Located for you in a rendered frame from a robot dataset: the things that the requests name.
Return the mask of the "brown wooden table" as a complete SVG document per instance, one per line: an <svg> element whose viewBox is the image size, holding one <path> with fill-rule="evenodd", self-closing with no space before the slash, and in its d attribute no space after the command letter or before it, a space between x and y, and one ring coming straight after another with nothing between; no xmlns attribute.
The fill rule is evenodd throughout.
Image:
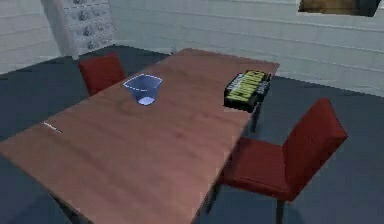
<svg viewBox="0 0 384 224"><path fill-rule="evenodd" d="M145 68L162 78L143 106L121 85L0 143L0 154L92 224L192 224L248 123L224 88L275 62L183 49Z"/></svg>

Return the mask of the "blue glass bowl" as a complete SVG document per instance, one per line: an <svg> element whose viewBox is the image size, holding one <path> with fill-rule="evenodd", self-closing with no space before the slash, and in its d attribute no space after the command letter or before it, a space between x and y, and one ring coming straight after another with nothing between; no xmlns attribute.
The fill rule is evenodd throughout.
<svg viewBox="0 0 384 224"><path fill-rule="evenodd" d="M162 79L150 74L140 74L123 83L135 101L144 106L154 103L157 98Z"/></svg>

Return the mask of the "red upholstered chair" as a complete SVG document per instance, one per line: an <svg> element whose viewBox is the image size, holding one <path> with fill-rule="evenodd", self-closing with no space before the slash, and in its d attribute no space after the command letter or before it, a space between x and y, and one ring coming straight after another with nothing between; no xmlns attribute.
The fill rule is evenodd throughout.
<svg viewBox="0 0 384 224"><path fill-rule="evenodd" d="M283 224L284 205L299 196L347 138L331 101L320 98L282 145L239 138L211 188L208 206L227 185L274 198L275 223Z"/></svg>
<svg viewBox="0 0 384 224"><path fill-rule="evenodd" d="M124 80L124 69L115 52L81 60L78 64L90 96Z"/></svg>

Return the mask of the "white patterned cabinet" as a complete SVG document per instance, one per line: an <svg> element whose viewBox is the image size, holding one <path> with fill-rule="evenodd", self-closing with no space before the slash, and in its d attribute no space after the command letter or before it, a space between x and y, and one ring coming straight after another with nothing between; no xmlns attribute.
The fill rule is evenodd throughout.
<svg viewBox="0 0 384 224"><path fill-rule="evenodd" d="M63 56L80 55L110 46L114 24L109 0L40 0Z"/></svg>

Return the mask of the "thin white pen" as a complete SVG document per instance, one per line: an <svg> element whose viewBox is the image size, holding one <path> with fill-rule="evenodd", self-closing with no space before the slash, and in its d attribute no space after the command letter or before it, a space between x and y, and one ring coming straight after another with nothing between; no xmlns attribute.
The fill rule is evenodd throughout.
<svg viewBox="0 0 384 224"><path fill-rule="evenodd" d="M49 127L50 129L52 129L52 130L54 130L54 131L56 131L56 132L63 133L60 129L54 127L53 125L51 125L51 124L49 124L49 123L47 123L47 122L43 122L42 124L45 125L45 126L47 126L47 127Z"/></svg>

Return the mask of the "brown framed picture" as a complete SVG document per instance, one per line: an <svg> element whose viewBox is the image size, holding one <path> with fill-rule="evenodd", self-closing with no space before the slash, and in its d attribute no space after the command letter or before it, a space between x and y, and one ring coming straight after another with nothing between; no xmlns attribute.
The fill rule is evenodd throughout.
<svg viewBox="0 0 384 224"><path fill-rule="evenodd" d="M373 17L381 0L301 0L298 11Z"/></svg>

